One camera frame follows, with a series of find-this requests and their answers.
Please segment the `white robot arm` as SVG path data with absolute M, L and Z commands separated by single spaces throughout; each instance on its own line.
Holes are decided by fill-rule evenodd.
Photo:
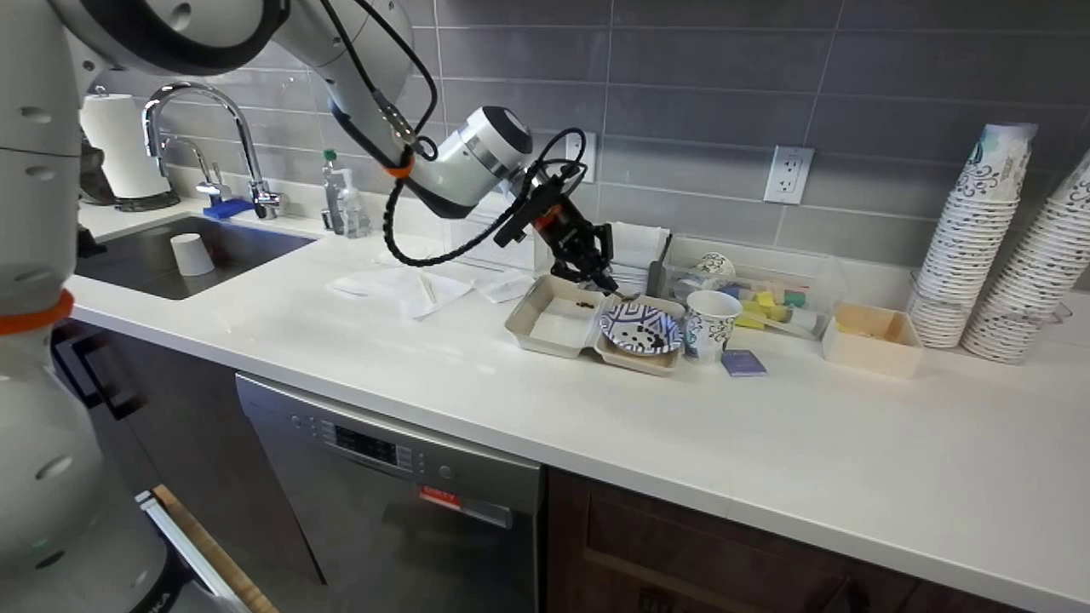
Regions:
M 446 139 L 403 114 L 421 60 L 395 0 L 0 0 L 0 613 L 149 613 L 189 588 L 50 359 L 76 306 L 80 107 L 100 76 L 126 69 L 165 78 L 149 107 L 208 95 L 270 44 L 327 85 L 350 143 L 433 215 L 463 219 L 507 182 L 491 242 L 536 231 L 559 266 L 611 279 L 611 231 L 571 205 L 584 158 L 539 145 L 501 105 Z

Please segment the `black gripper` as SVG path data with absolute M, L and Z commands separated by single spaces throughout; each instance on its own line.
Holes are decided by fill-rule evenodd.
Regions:
M 507 237 L 520 242 L 526 227 L 536 227 L 549 244 L 554 274 L 588 282 L 602 291 L 617 289 L 611 274 L 614 231 L 587 221 L 559 180 L 544 180 L 514 199 Z

